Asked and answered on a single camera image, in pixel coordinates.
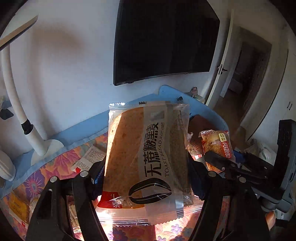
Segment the white door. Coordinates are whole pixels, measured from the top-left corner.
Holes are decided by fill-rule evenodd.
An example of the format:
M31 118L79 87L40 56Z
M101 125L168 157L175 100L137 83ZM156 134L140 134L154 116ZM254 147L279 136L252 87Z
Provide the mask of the white door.
M226 75L228 70L225 68L225 64L226 64L227 57L230 53L230 42L233 38L234 16L235 16L235 10L232 9L231 15L230 15L229 30L228 30L228 35L227 35L227 40L226 40L226 45L224 48L222 60L219 65L218 73L216 75L213 87L211 89L211 92L206 102L206 105L210 109L213 109L215 107L227 78Z

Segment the pink red snack packet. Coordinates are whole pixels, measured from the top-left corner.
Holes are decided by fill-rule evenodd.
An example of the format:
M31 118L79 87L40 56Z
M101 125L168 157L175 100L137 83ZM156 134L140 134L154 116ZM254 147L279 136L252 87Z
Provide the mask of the pink red snack packet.
M188 152L192 156L194 161L206 164L204 158L204 151L202 146L202 139L198 135L193 134L193 132L187 134L188 139Z

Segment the white long snack package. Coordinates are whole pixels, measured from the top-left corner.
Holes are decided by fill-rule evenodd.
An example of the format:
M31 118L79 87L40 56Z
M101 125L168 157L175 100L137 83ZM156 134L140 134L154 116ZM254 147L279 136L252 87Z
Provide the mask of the white long snack package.
M105 156L105 151L95 146L91 146L84 156L71 167L71 171L75 173L89 171L94 163L102 161Z

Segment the yellow label flat packet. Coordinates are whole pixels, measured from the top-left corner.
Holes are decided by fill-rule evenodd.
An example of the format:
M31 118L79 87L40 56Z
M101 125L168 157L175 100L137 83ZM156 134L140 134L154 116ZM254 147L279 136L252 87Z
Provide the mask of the yellow label flat packet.
M22 201L14 192L10 194L9 214L12 215L23 227L29 225L29 206Z

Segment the black wall television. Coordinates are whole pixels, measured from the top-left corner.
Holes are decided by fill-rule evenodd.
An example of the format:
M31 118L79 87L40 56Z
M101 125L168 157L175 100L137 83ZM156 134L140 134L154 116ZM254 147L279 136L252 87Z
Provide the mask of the black wall television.
M114 85L210 71L219 26L208 1L120 1Z

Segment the floral table cloth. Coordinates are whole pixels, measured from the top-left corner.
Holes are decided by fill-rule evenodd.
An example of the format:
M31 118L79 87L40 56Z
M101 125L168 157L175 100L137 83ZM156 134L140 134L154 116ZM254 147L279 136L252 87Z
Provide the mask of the floral table cloth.
M36 172L25 178L25 181L14 189L14 193L22 201L30 202L32 199L37 200L50 177L57 176L60 179L75 177L76 173L71 171L71 167L92 145L96 145L99 148L106 147L107 133L103 133L96 138L92 138L89 142L71 148L41 166ZM25 240L27 228L9 213L9 199L9 195L1 199L1 210L9 222L8 226L13 228L14 234L21 240ZM188 240L199 215L200 212L195 211L183 218L150 226L113 226L111 224L103 224L102 227L109 240Z

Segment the toast bread package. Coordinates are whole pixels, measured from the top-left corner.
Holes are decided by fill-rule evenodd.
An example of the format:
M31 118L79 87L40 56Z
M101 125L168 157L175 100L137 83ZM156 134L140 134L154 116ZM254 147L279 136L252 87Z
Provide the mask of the toast bread package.
M189 180L189 110L168 101L110 104L101 222L157 225L202 209Z

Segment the red bun snack packet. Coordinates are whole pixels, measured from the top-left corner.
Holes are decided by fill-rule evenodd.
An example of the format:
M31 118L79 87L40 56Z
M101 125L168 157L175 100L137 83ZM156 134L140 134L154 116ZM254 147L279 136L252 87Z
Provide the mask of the red bun snack packet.
M228 131L204 130L199 133L204 154L212 151L221 157L235 162L236 158L230 142Z

